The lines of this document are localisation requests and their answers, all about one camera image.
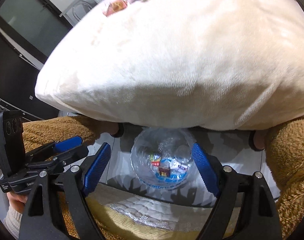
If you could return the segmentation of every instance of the beige cloth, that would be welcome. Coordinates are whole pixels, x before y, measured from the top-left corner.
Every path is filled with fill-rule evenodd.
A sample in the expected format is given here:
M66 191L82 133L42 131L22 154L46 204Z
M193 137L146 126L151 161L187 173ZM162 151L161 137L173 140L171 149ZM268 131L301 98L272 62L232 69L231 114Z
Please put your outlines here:
M264 129L304 115L295 0L137 1L91 10L53 51L36 96L98 120Z

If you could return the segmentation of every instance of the red package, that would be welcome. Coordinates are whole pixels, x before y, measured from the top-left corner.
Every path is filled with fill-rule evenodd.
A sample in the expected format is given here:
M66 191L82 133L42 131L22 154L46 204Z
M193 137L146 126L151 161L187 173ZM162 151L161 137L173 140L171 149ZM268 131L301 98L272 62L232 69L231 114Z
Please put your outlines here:
M103 14L105 16L109 16L111 14L114 14L118 11L121 11L123 9L125 9L127 7L127 2L124 1L124 0L115 0L113 2L111 2L109 5L108 5L108 8L106 11L103 12Z
M154 162L151 162L151 164L155 167L158 167L159 166L159 161L154 161Z

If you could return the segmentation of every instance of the gray tile floor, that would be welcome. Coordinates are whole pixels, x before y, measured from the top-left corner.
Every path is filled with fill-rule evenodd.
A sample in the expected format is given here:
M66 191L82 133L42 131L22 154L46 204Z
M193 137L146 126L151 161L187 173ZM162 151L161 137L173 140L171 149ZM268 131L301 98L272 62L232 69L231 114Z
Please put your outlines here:
M89 155L95 154L104 142L111 146L111 159L100 182L137 195L178 205L202 207L214 205L216 199L213 194L207 191L197 170L191 174L186 184L174 190L154 189L139 181L131 166L131 148L134 139L141 131L142 127L140 126L125 124L124 135L121 138L113 138L105 133L94 145L89 146ZM237 172L248 175L261 171L273 196L275 198L279 196L279 190L265 163L265 153L254 152L248 146L249 132L217 132L201 128L190 131L196 141L209 154L216 156L223 165L230 165Z

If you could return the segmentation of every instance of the blue clamp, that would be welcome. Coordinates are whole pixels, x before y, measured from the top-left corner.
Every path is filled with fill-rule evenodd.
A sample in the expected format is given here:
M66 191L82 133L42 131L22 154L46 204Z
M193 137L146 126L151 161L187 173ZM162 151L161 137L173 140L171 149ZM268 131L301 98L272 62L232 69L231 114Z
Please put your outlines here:
M108 143L103 143L95 155L88 156L81 164L83 175L83 189L85 196L93 192L100 181L100 178L111 158L111 147Z
M207 153L203 152L197 143L192 147L192 158L201 174L207 190L217 197L220 193L218 176L207 158Z
M56 143L53 150L55 153L63 153L70 149L73 149L82 144L82 138L80 136L75 136L65 141Z

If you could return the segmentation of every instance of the human hand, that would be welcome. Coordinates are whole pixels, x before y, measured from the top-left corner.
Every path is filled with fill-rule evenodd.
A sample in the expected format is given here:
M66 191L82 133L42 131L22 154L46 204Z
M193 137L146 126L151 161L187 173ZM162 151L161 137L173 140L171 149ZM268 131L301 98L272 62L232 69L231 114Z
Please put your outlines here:
M11 191L7 193L7 197L14 210L22 214L25 209L25 203L27 203L28 196L18 195Z

